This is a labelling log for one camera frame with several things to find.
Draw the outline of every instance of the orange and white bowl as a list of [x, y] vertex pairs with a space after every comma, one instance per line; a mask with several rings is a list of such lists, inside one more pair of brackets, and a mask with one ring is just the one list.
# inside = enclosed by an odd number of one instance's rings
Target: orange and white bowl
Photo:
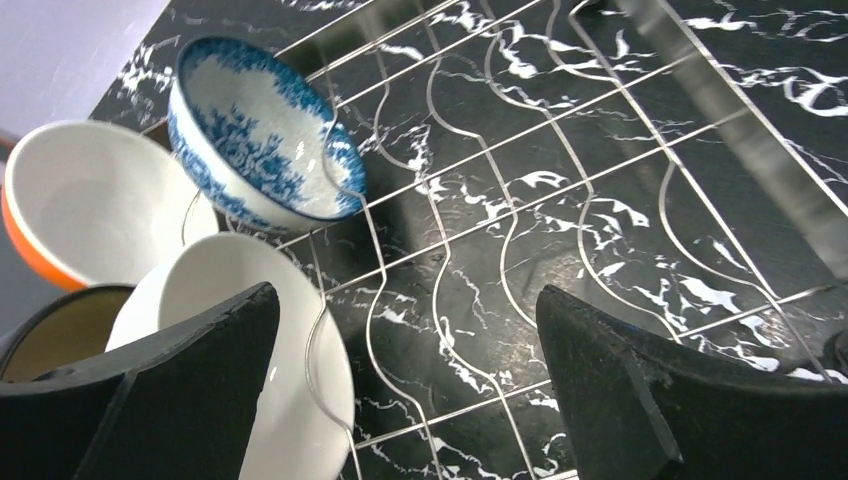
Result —
[[217, 233], [212, 206], [196, 193], [152, 140], [104, 122], [58, 122], [9, 155], [3, 223], [26, 263], [60, 288], [135, 285], [183, 240]]

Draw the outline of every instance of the white wall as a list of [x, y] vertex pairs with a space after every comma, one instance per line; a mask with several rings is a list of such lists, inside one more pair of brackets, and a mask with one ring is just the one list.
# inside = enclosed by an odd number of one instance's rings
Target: white wall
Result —
[[168, 0], [0, 0], [0, 138], [87, 117]]

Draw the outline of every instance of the dish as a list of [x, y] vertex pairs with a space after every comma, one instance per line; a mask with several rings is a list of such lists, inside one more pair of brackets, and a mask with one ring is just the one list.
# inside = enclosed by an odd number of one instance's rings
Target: dish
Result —
[[[321, 298], [270, 245], [229, 232], [190, 245], [138, 285], [118, 314], [107, 350], [191, 318], [263, 281], [277, 290], [280, 323], [239, 478], [334, 480], [347, 459], [347, 435], [314, 402], [304, 374], [306, 342]], [[120, 335], [122, 326], [131, 326], [132, 334]], [[352, 427], [350, 364], [329, 310], [313, 352], [310, 368], [325, 404]]]
[[252, 227], [305, 232], [362, 208], [347, 192], [365, 194], [363, 162], [331, 107], [293, 69], [241, 40], [202, 37], [183, 48], [168, 135], [212, 203]]
[[[155, 265], [216, 233], [217, 218], [162, 147], [96, 121], [53, 123], [12, 150], [2, 215], [26, 263], [65, 290], [136, 284]], [[189, 223], [183, 220], [191, 206]]]
[[0, 337], [0, 381], [29, 382], [106, 351], [133, 287], [99, 285], [54, 301]]

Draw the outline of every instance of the blue floral pattern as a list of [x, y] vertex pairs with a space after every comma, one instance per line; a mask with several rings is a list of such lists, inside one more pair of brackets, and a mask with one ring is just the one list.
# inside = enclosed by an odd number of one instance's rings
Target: blue floral pattern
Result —
[[177, 159], [186, 174], [197, 188], [212, 202], [213, 205], [239, 221], [261, 229], [271, 229], [272, 225], [244, 204], [244, 199], [227, 194], [226, 185], [212, 178], [206, 162], [185, 141], [177, 127], [177, 120], [171, 109], [168, 109], [168, 137]]
[[[332, 109], [306, 80], [264, 50], [235, 39], [207, 37], [196, 40], [183, 50], [178, 60], [180, 82], [185, 85], [184, 79], [211, 58], [219, 67], [236, 73], [262, 71], [273, 74], [277, 93], [290, 107], [317, 116], [324, 122], [321, 136], [326, 139], [325, 156], [347, 171], [347, 178], [341, 184], [343, 191], [339, 191], [334, 199], [338, 213], [336, 218], [329, 220], [341, 219], [361, 210], [359, 197], [347, 193], [365, 194], [365, 170], [356, 144], [341, 123], [332, 124]], [[278, 205], [310, 216], [309, 212], [299, 212], [296, 208], [308, 200], [301, 194], [304, 179], [290, 168], [292, 160], [280, 155], [277, 149], [283, 141], [280, 134], [256, 141], [251, 134], [259, 120], [245, 115], [238, 105], [232, 105], [227, 111], [201, 109], [192, 102], [191, 92], [184, 92], [184, 95], [203, 134], [239, 175]]]

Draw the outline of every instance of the metal dish rack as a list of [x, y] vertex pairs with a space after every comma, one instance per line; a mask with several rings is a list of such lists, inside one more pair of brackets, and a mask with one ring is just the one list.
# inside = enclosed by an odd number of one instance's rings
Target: metal dish rack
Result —
[[[384, 383], [384, 385], [393, 391], [397, 397], [403, 399], [407, 405], [412, 407], [412, 412], [410, 414], [415, 417], [415, 424], [404, 428], [394, 429], [390, 432], [372, 436], [370, 438], [357, 439], [354, 431], [348, 429], [341, 422], [337, 422], [340, 425], [339, 428], [343, 428], [346, 431], [351, 446], [352, 453], [350, 456], [349, 466], [346, 469], [346, 474], [348, 476], [355, 475], [355, 478], [359, 480], [372, 478], [369, 477], [369, 472], [366, 469], [363, 469], [360, 465], [358, 452], [365, 448], [378, 445], [386, 440], [396, 438], [404, 434], [418, 432], [428, 442], [430, 455], [432, 456], [431, 468], [433, 470], [426, 472], [426, 474], [435, 475], [436, 478], [454, 478], [453, 474], [449, 474], [450, 472], [445, 470], [444, 466], [440, 463], [440, 446], [437, 444], [437, 437], [433, 434], [432, 428], [441, 422], [460, 419], [480, 408], [499, 404], [503, 409], [503, 414], [506, 416], [509, 426], [512, 429], [518, 452], [520, 452], [526, 466], [526, 478], [534, 480], [540, 478], [561, 480], [577, 477], [575, 470], [559, 471], [550, 476], [546, 476], [544, 472], [536, 468], [528, 454], [528, 448], [526, 447], [525, 438], [522, 436], [519, 422], [516, 421], [515, 415], [510, 408], [510, 398], [513, 398], [523, 392], [543, 387], [549, 382], [543, 380], [532, 385], [527, 385], [511, 391], [505, 391], [502, 378], [497, 378], [495, 375], [487, 371], [487, 369], [475, 365], [475, 362], [469, 361], [463, 356], [460, 348], [457, 348], [456, 350], [454, 349], [456, 341], [452, 338], [452, 336], [455, 332], [451, 333], [448, 331], [448, 325], [442, 322], [442, 316], [439, 314], [440, 305], [438, 304], [438, 299], [440, 297], [439, 288], [448, 266], [451, 263], [453, 248], [456, 243], [460, 239], [472, 236], [475, 233], [485, 232], [493, 226], [500, 229], [503, 225], [511, 222], [510, 226], [505, 229], [506, 232], [500, 237], [502, 238], [502, 247], [498, 251], [497, 255], [494, 253], [490, 255], [491, 261], [498, 264], [500, 275], [499, 283], [502, 287], [503, 295], [513, 308], [514, 319], [525, 322], [526, 326], [531, 327], [531, 329], [535, 328], [533, 313], [526, 311], [526, 307], [522, 307], [520, 304], [521, 302], [516, 300], [514, 292], [511, 290], [509, 282], [507, 281], [506, 275], [509, 269], [507, 265], [508, 249], [516, 236], [521, 234], [521, 232], [517, 231], [518, 226], [521, 223], [519, 219], [520, 214], [533, 212], [534, 209], [543, 206], [546, 202], [557, 201], [574, 194], [583, 195], [583, 199], [577, 202], [577, 206], [580, 209], [580, 215], [576, 225], [573, 226], [573, 230], [577, 232], [577, 250], [579, 253], [579, 260], [582, 261], [581, 275], [582, 272], [585, 272], [594, 284], [606, 292], [607, 295], [617, 299], [622, 305], [626, 305], [626, 307], [652, 318], [656, 322], [656, 325], [662, 326], [662, 330], [664, 330], [670, 340], [678, 343], [684, 343], [687, 338], [694, 338], [696, 335], [703, 334], [711, 329], [715, 329], [722, 325], [736, 322], [750, 315], [771, 309], [776, 312], [776, 315], [780, 317], [779, 320], [784, 323], [788, 331], [790, 331], [798, 340], [800, 345], [804, 347], [805, 354], [808, 356], [813, 367], [818, 370], [818, 373], [820, 373], [824, 379], [829, 381], [830, 378], [828, 376], [828, 372], [818, 362], [810, 348], [806, 346], [802, 335], [796, 331], [792, 323], [786, 319], [782, 305], [813, 296], [833, 287], [830, 285], [816, 286], [790, 296], [781, 296], [775, 293], [766, 281], [766, 278], [757, 269], [751, 255], [749, 255], [749, 252], [743, 247], [742, 242], [737, 239], [733, 229], [728, 225], [724, 218], [722, 218], [718, 209], [713, 206], [710, 198], [696, 181], [696, 177], [689, 172], [687, 165], [681, 160], [675, 150], [676, 148], [685, 145], [686, 142], [695, 141], [695, 139], [702, 138], [710, 132], [714, 132], [719, 126], [727, 122], [732, 122], [735, 119], [749, 114], [755, 114], [757, 119], [764, 122], [763, 125], [774, 135], [773, 139], [779, 142], [780, 140], [776, 135], [776, 131], [770, 126], [770, 124], [768, 124], [768, 121], [765, 120], [756, 107], [754, 107], [753, 103], [750, 102], [750, 100], [748, 100], [741, 91], [731, 87], [733, 92], [736, 95], [739, 95], [738, 100], [743, 106], [742, 109], [733, 111], [723, 118], [716, 118], [713, 119], [714, 121], [704, 122], [703, 126], [691, 129], [691, 131], [688, 131], [685, 134], [680, 134], [673, 139], [668, 139], [666, 135], [650, 120], [643, 106], [637, 101], [637, 95], [634, 95], [633, 89], [637, 88], [643, 82], [647, 82], [653, 78], [672, 72], [676, 67], [681, 65], [684, 59], [678, 59], [677, 61], [659, 66], [647, 73], [640, 72], [639, 75], [634, 78], [623, 78], [621, 71], [614, 69], [611, 62], [595, 44], [587, 29], [585, 29], [582, 24], [581, 16], [579, 15], [581, 11], [584, 9], [594, 8], [592, 4], [595, 2], [590, 0], [585, 0], [580, 3], [575, 2], [574, 4], [570, 2], [562, 2], [561, 0], [530, 0], [516, 2], [512, 11], [498, 13], [493, 11], [487, 0], [480, 0], [479, 5], [487, 17], [485, 21], [480, 22], [470, 34], [451, 42], [445, 42], [437, 35], [435, 31], [436, 29], [433, 26], [434, 22], [432, 20], [439, 15], [443, 15], [443, 13], [448, 9], [457, 7], [460, 3], [462, 2], [459, 0], [420, 2], [414, 0], [367, 1], [364, 5], [356, 8], [354, 11], [345, 15], [338, 21], [292, 45], [280, 54], [280, 58], [283, 61], [306, 74], [308, 79], [316, 88], [327, 94], [327, 97], [332, 101], [337, 118], [356, 116], [356, 109], [351, 107], [354, 106], [355, 102], [359, 99], [369, 95], [381, 97], [374, 115], [373, 123], [371, 124], [373, 128], [373, 135], [370, 138], [370, 152], [375, 156], [379, 155], [382, 157], [383, 161], [387, 162], [391, 168], [408, 172], [411, 180], [404, 185], [390, 189], [388, 193], [378, 197], [372, 196], [372, 198], [368, 201], [363, 202], [366, 205], [366, 208], [364, 209], [361, 217], [364, 218], [364, 221], [367, 224], [368, 236], [370, 237], [374, 252], [374, 259], [372, 260], [376, 262], [376, 268], [371, 268], [367, 271], [359, 272], [356, 275], [351, 275], [350, 278], [347, 278], [344, 281], [327, 284], [325, 280], [329, 277], [325, 274], [325, 271], [322, 271], [321, 260], [327, 262], [327, 260], [334, 261], [334, 259], [325, 258], [321, 253], [319, 253], [320, 248], [316, 247], [316, 245], [320, 245], [322, 242], [328, 242], [326, 238], [326, 230], [312, 232], [309, 235], [304, 235], [294, 239], [281, 239], [269, 237], [261, 232], [249, 231], [241, 225], [233, 224], [233, 222], [229, 221], [229, 219], [227, 219], [226, 222], [227, 228], [230, 230], [262, 236], [267, 241], [276, 245], [281, 251], [287, 252], [314, 280], [316, 287], [322, 293], [325, 308], [327, 308], [328, 304], [332, 304], [332, 300], [335, 295], [351, 288], [355, 288], [357, 285], [362, 284], [362, 282], [366, 280], [377, 280], [378, 287], [376, 291], [371, 292], [373, 300], [368, 306], [364, 332], [365, 343], [367, 345], [367, 356], [370, 360], [371, 367], [373, 367], [376, 375]], [[581, 101], [579, 104], [567, 108], [554, 109], [550, 108], [550, 106], [546, 104], [538, 104], [534, 106], [525, 102], [517, 101], [516, 97], [513, 95], [514, 92], [506, 91], [504, 88], [501, 88], [503, 87], [501, 84], [494, 80], [491, 67], [492, 53], [498, 47], [499, 42], [504, 40], [504, 25], [507, 25], [511, 20], [518, 18], [524, 12], [533, 9], [540, 4], [548, 4], [550, 8], [550, 15], [546, 25], [547, 38], [553, 38], [552, 30], [558, 22], [560, 24], [567, 22], [573, 29], [573, 32], [575, 32], [579, 39], [584, 43], [585, 47], [590, 49], [594, 54], [595, 59], [598, 62], [597, 67], [604, 72], [606, 78], [594, 78], [593, 80], [606, 85], [608, 88], [605, 88], [602, 93], [599, 93], [599, 95], [593, 99]], [[676, 14], [674, 14], [671, 8], [665, 3], [665, 0], [657, 0], [656, 4], [665, 9], [667, 14], [671, 15], [670, 18], [677, 18]], [[679, 21], [679, 18], [676, 22], [676, 26], [680, 29], [680, 32], [685, 33], [686, 36], [693, 42], [695, 47], [694, 50], [699, 55], [702, 55], [701, 59], [707, 61], [710, 65], [716, 67], [717, 70], [720, 71], [720, 67], [718, 67], [717, 62], [712, 59], [708, 50], [700, 44], [699, 40], [694, 37], [694, 35], [691, 35], [688, 27], [683, 25]], [[388, 65], [384, 51], [386, 48], [390, 47], [390, 41], [399, 35], [408, 33], [411, 29], [419, 29], [426, 35], [427, 42], [432, 48], [432, 53], [415, 58], [411, 64], [404, 65], [399, 68]], [[523, 129], [522, 131], [499, 141], [490, 142], [473, 131], [468, 131], [452, 125], [440, 114], [440, 111], [434, 105], [433, 100], [434, 78], [436, 77], [437, 72], [440, 72], [442, 62], [450, 58], [453, 51], [472, 39], [486, 39], [489, 44], [484, 60], [483, 76], [486, 79], [487, 85], [491, 89], [491, 101], [503, 102], [515, 109], [523, 109], [534, 112], [539, 115], [539, 121], [534, 126]], [[569, 65], [563, 62], [560, 57], [561, 52], [557, 51], [557, 48], [555, 48], [553, 43], [551, 41], [547, 41], [545, 42], [545, 46], [547, 48], [547, 53], [550, 56], [550, 60], [554, 62], [558, 68], [569, 71]], [[354, 65], [366, 56], [369, 56], [376, 62], [379, 80], [361, 90], [339, 94], [337, 92], [337, 89], [339, 88], [337, 84], [343, 84], [344, 79], [340, 79], [336, 75], [338, 70], [340, 70], [343, 66]], [[451, 132], [458, 138], [476, 142], [477, 147], [479, 147], [479, 150], [471, 155], [452, 161], [440, 168], [431, 168], [429, 170], [424, 168], [421, 163], [415, 163], [409, 159], [401, 159], [398, 158], [397, 155], [390, 153], [388, 146], [383, 144], [385, 135], [381, 130], [380, 124], [380, 114], [385, 106], [386, 100], [390, 96], [391, 89], [400, 85], [401, 82], [404, 82], [410, 75], [416, 73], [420, 74], [422, 71], [427, 71], [427, 74], [429, 75], [426, 91], [427, 115], [441, 128]], [[572, 73], [578, 76], [583, 75], [581, 72], [573, 70]], [[655, 148], [629, 155], [624, 161], [616, 162], [614, 165], [610, 165], [606, 168], [595, 168], [590, 171], [590, 169], [587, 169], [586, 166], [588, 163], [591, 163], [591, 160], [581, 158], [581, 156], [578, 155], [575, 148], [572, 146], [569, 133], [562, 128], [559, 122], [564, 119], [579, 116], [582, 112], [589, 110], [590, 107], [600, 105], [602, 102], [613, 96], [618, 96], [626, 100], [629, 107], [632, 108], [633, 112], [635, 112], [638, 117], [638, 121], [641, 123], [640, 128], [644, 127], [644, 129], [647, 130], [650, 137], [657, 143], [657, 146]], [[545, 195], [539, 196], [531, 201], [519, 201], [515, 198], [515, 195], [511, 191], [510, 182], [507, 181], [502, 174], [502, 165], [499, 165], [495, 156], [499, 149], [515, 146], [521, 142], [526, 142], [535, 132], [545, 129], [552, 129], [556, 138], [560, 142], [559, 147], [561, 148], [561, 152], [564, 152], [570, 162], [572, 162], [572, 167], [574, 167], [575, 171], [579, 174], [579, 180], [560, 182], [556, 188]], [[153, 127], [147, 132], [147, 134], [160, 143], [167, 145], [167, 137], [161, 125]], [[720, 272], [690, 253], [688, 247], [678, 239], [674, 230], [668, 224], [668, 219], [666, 218], [666, 203], [665, 201], [660, 201], [659, 217], [663, 224], [663, 230], [665, 234], [668, 235], [671, 243], [690, 262], [700, 267], [705, 272], [709, 272], [712, 275], [724, 278], [733, 283], [745, 285], [759, 292], [759, 294], [761, 294], [766, 300], [765, 304], [745, 311], [740, 311], [731, 316], [710, 321], [709, 323], [699, 327], [681, 332], [679, 328], [676, 328], [671, 324], [668, 315], [660, 315], [650, 309], [636, 305], [632, 301], [623, 298], [619, 293], [611, 288], [609, 283], [609, 274], [602, 270], [599, 271], [599, 269], [596, 268], [594, 264], [595, 262], [593, 262], [593, 254], [586, 246], [587, 235], [584, 234], [586, 231], [584, 224], [586, 222], [587, 215], [589, 214], [589, 207], [593, 204], [593, 201], [597, 200], [596, 183], [629, 166], [636, 165], [640, 161], [645, 161], [645, 159], [655, 157], [656, 155], [662, 155], [668, 161], [667, 170], [662, 183], [659, 186], [660, 198], [665, 196], [669, 187], [669, 182], [675, 172], [682, 174], [686, 183], [695, 193], [698, 200], [711, 215], [712, 220], [718, 224], [723, 234], [732, 244], [735, 252], [742, 259], [741, 262], [744, 263], [747, 270], [752, 273], [753, 278], [749, 280], [734, 277], [725, 272]], [[803, 163], [797, 155], [793, 158]], [[440, 179], [464, 165], [475, 161], [486, 162], [490, 168], [490, 173], [492, 175], [491, 178], [494, 179], [494, 182], [491, 183], [490, 186], [502, 196], [505, 203], [501, 205], [502, 208], [495, 209], [494, 213], [489, 215], [488, 218], [476, 222], [470, 228], [457, 231], [456, 229], [452, 229], [450, 225], [447, 225], [449, 222], [446, 221], [446, 213], [439, 208]], [[828, 190], [824, 189], [823, 191], [833, 198]], [[384, 225], [379, 218], [375, 218], [373, 213], [374, 209], [407, 193], [417, 194], [426, 199], [427, 209], [429, 210], [430, 215], [432, 215], [432, 223], [435, 227], [432, 231], [427, 232], [429, 235], [433, 236], [432, 241], [430, 239], [425, 240], [425, 245], [413, 252], [400, 252], [399, 254], [397, 252], [387, 252], [385, 251], [385, 242], [381, 240], [381, 231], [386, 228], [386, 225]], [[841, 209], [844, 209], [844, 205], [842, 205], [841, 202], [838, 202], [838, 205]], [[366, 247], [359, 245], [359, 248], [364, 249]], [[379, 315], [379, 312], [377, 311], [378, 300], [384, 293], [390, 277], [396, 269], [409, 265], [410, 262], [417, 258], [428, 255], [437, 265], [437, 267], [433, 270], [434, 272], [437, 272], [437, 274], [435, 275], [432, 292], [429, 294], [432, 299], [432, 305], [430, 305], [429, 308], [431, 309], [432, 318], [438, 319], [432, 321], [431, 324], [431, 327], [438, 336], [438, 348], [440, 351], [445, 352], [446, 355], [448, 355], [454, 362], [460, 365], [465, 372], [468, 372], [470, 375], [479, 379], [481, 385], [487, 385], [488, 390], [493, 394], [488, 399], [457, 408], [447, 414], [440, 415], [435, 418], [432, 416], [429, 416], [428, 418], [420, 398], [416, 398], [415, 396], [407, 393], [403, 382], [398, 381], [397, 378], [384, 371], [381, 367], [381, 361], [378, 358], [378, 355], [375, 354], [374, 350], [374, 333], [372, 330], [372, 324], [375, 318]], [[558, 279], [556, 277], [553, 277], [550, 279], [550, 282], [554, 283], [557, 282], [557, 280]], [[310, 352], [308, 348], [306, 352], [307, 357], [309, 354]], [[306, 375], [311, 386], [311, 372], [306, 372]], [[318, 403], [322, 404], [319, 396], [315, 393], [314, 388], [313, 395], [315, 395]], [[330, 412], [326, 411], [326, 409], [325, 413], [333, 417]]]

